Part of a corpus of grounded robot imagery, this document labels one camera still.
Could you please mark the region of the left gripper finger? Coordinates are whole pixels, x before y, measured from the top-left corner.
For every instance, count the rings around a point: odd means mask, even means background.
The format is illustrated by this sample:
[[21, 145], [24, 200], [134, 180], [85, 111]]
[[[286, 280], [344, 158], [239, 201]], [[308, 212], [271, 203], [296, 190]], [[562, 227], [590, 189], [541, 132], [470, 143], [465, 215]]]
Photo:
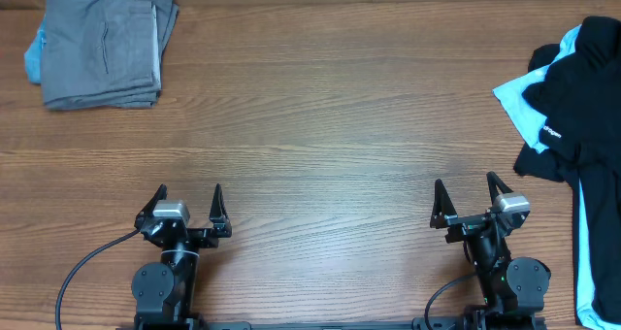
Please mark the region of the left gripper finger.
[[166, 198], [167, 198], [167, 186], [164, 183], [162, 183], [159, 185], [155, 194], [151, 197], [151, 199], [147, 202], [147, 204], [136, 215], [134, 227], [136, 229], [141, 229], [145, 221], [149, 217], [153, 217], [153, 211], [154, 211], [156, 204], [160, 200], [165, 200]]
[[229, 225], [229, 217], [224, 205], [223, 191], [219, 183], [214, 189], [209, 220], [214, 227], [227, 227]]

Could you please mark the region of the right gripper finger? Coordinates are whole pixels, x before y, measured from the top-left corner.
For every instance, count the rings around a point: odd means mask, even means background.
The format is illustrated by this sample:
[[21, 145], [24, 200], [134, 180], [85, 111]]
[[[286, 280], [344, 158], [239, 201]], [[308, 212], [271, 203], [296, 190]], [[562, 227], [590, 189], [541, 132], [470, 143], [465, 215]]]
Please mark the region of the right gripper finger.
[[435, 181], [434, 190], [430, 227], [436, 229], [447, 228], [458, 217], [458, 214], [441, 179]]
[[492, 204], [504, 194], [512, 193], [513, 190], [508, 187], [500, 177], [493, 171], [489, 171], [486, 174], [487, 185], [489, 189], [490, 200]]

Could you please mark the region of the black polo shirt with logo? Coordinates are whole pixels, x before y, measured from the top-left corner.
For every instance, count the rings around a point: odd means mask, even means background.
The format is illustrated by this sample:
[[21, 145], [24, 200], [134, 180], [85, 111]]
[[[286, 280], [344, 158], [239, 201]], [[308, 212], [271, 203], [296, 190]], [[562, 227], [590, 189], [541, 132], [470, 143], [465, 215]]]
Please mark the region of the black polo shirt with logo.
[[601, 170], [620, 180], [620, 21], [586, 17], [574, 52], [562, 58], [559, 44], [533, 52], [528, 70], [545, 67], [541, 82], [523, 97], [547, 117], [542, 142], [564, 165]]

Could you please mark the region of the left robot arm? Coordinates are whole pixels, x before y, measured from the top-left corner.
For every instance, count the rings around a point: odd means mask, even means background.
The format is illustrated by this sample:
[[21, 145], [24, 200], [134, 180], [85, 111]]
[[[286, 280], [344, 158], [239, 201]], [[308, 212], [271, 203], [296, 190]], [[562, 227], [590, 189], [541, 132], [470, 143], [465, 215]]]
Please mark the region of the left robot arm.
[[144, 239], [161, 249], [160, 260], [141, 267], [132, 279], [136, 300], [136, 329], [206, 329], [203, 317], [192, 311], [200, 251], [217, 248], [232, 236], [222, 187], [214, 189], [210, 227], [191, 228], [189, 209], [181, 200], [169, 200], [159, 186], [135, 218]]

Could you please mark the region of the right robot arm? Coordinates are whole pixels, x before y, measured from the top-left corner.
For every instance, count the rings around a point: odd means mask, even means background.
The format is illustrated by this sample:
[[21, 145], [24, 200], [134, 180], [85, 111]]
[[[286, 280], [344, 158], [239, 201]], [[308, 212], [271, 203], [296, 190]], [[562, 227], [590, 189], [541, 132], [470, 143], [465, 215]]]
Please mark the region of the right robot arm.
[[544, 308], [550, 269], [531, 257], [513, 258], [506, 237], [522, 227], [531, 205], [508, 187], [496, 173], [486, 174], [491, 206], [482, 214], [458, 215], [442, 180], [434, 184], [435, 198], [430, 226], [446, 231], [445, 240], [460, 243], [474, 270], [438, 289], [425, 306], [425, 327], [433, 329], [433, 303], [449, 288], [472, 278], [478, 280], [484, 303], [467, 306], [451, 321], [453, 329], [544, 329], [536, 314]]

